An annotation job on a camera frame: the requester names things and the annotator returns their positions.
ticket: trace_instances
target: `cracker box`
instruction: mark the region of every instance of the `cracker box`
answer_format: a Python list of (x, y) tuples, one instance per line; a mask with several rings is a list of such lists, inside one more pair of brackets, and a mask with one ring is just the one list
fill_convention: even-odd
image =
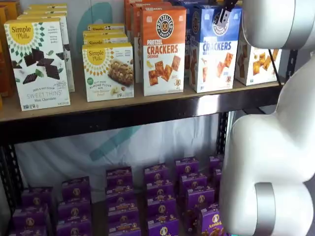
[(131, 167), (122, 167), (106, 171), (107, 186), (132, 184)]
[(80, 215), (91, 215), (91, 199), (73, 198), (68, 201), (60, 202), (58, 205), (59, 219), (67, 219)]
[(106, 190), (106, 202), (108, 204), (123, 203), (134, 199), (132, 185), (110, 186)]
[(92, 235), (92, 223), (90, 215), (71, 217), (60, 220), (57, 226), (57, 236)]
[(84, 45), (99, 45), (104, 43), (128, 43), (128, 38), (125, 34), (107, 34), (107, 35), (95, 35), (93, 37), (85, 37)]
[(160, 179), (169, 179), (167, 166), (163, 163), (146, 168), (144, 170), (144, 179), (146, 183), (154, 182)]
[(70, 105), (59, 19), (5, 23), (22, 111)]
[(63, 200), (72, 198), (91, 198), (89, 177), (75, 178), (62, 183)]
[(68, 87), (69, 92), (74, 92), (74, 78), (73, 78), (73, 69), (72, 69), (72, 59), (71, 59), (71, 52), (70, 52), (70, 44), (69, 44), (69, 35), (68, 35), (68, 26), (66, 20), (67, 13), (49, 13), (49, 14), (42, 14), (41, 11), (34, 11), (33, 13), (30, 12), (29, 14), (23, 14), (18, 17), (19, 20), (26, 20), (26, 19), (34, 19), (34, 18), (59, 18), (60, 19), (60, 26), (61, 26), (61, 34), (63, 38), (63, 48), (64, 48), (64, 61), (66, 65), (66, 72), (68, 78)]
[[(281, 50), (271, 50), (276, 69), (279, 69)], [(244, 85), (256, 85), (277, 81), (268, 49), (260, 49), (247, 44), (241, 31), (238, 44), (235, 78)]]
[(130, 43), (82, 48), (88, 102), (134, 97)]
[(133, 199), (124, 203), (108, 205), (108, 222), (125, 223), (128, 220), (139, 218), (137, 200)]
[(148, 236), (168, 235), (179, 235), (179, 220), (177, 215), (166, 214), (148, 218)]
[(108, 236), (141, 236), (138, 219), (128, 220), (124, 223), (115, 222), (108, 224)]
[(154, 197), (159, 195), (173, 195), (174, 185), (169, 179), (158, 180), (147, 183), (147, 196)]
[(144, 95), (183, 92), (186, 9), (142, 8), (140, 20)]
[(235, 6), (225, 28), (214, 24), (219, 5), (199, 5), (191, 12), (189, 83), (196, 92), (233, 87), (238, 35), (242, 9)]
[(85, 37), (94, 37), (94, 36), (101, 36), (101, 35), (108, 35), (108, 34), (125, 34), (123, 29), (105, 29), (105, 30), (85, 30), (83, 31), (83, 38)]
[(89, 24), (88, 30), (118, 30), (121, 29), (125, 33), (125, 27), (123, 24)]
[(176, 213), (176, 199), (173, 194), (149, 197), (147, 203), (148, 216)]

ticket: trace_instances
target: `text pretzel crackers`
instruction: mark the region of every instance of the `text pretzel crackers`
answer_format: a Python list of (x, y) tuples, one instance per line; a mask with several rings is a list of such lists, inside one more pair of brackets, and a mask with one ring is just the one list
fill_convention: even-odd
[(143, 7), (141, 23), (144, 95), (183, 92), (186, 9)]

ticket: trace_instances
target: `purple box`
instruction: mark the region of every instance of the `purple box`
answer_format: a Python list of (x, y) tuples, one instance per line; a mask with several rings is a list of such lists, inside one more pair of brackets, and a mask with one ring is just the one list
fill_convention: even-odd
[(158, 214), (175, 214), (176, 213), (176, 199), (174, 195), (160, 195), (157, 197), (148, 198), (148, 216)]
[(141, 236), (141, 229), (138, 219), (128, 220), (125, 223), (108, 224), (108, 236)]
[(131, 167), (122, 167), (106, 171), (107, 187), (132, 185)]
[(92, 235), (90, 215), (71, 217), (58, 222), (57, 236)]
[(147, 196), (174, 195), (174, 185), (169, 179), (147, 183)]
[(157, 215), (148, 219), (148, 236), (178, 236), (179, 220), (175, 214)]
[(227, 236), (221, 222), (219, 205), (198, 209), (197, 235)]
[(169, 171), (165, 163), (148, 167), (144, 170), (146, 183), (151, 183), (160, 179), (169, 179)]
[(120, 204), (108, 205), (108, 222), (119, 221), (124, 223), (128, 220), (139, 218), (137, 200), (130, 200)]
[(80, 215), (91, 215), (91, 200), (89, 198), (73, 198), (59, 203), (58, 216), (60, 220)]
[(62, 183), (63, 200), (67, 201), (72, 198), (91, 198), (91, 188), (89, 177), (75, 178)]
[(110, 186), (106, 190), (106, 202), (108, 204), (123, 203), (124, 201), (134, 199), (132, 185), (126, 186)]
[(34, 227), (28, 230), (15, 230), (9, 236), (47, 236), (45, 227)]

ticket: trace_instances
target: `pretzel crackers box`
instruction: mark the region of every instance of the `pretzel crackers box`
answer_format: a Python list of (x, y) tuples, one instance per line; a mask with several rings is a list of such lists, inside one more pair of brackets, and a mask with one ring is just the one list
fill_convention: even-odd
[[(271, 50), (276, 69), (279, 69), (281, 50)], [(260, 49), (247, 44), (243, 31), (238, 44), (235, 78), (244, 85), (256, 85), (277, 81), (268, 49)]]
[(130, 43), (84, 45), (82, 55), (88, 102), (133, 97)]
[(233, 87), (242, 9), (233, 8), (224, 28), (214, 21), (221, 6), (199, 5), (191, 12), (189, 83), (196, 92)]
[(142, 8), (144, 95), (183, 92), (186, 9)]

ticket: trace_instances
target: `shelf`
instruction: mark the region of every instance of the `shelf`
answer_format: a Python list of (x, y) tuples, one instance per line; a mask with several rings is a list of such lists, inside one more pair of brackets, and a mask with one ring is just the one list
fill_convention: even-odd
[(71, 136), (161, 121), (210, 115), (276, 104), (281, 87), (267, 83), (246, 87), (234, 81), (233, 89), (195, 93), (185, 85), (183, 93), (143, 96), (140, 84), (135, 97), (86, 101), (84, 85), (76, 83), (71, 106), (22, 112), (18, 94), (3, 99), (0, 111), (0, 144)]

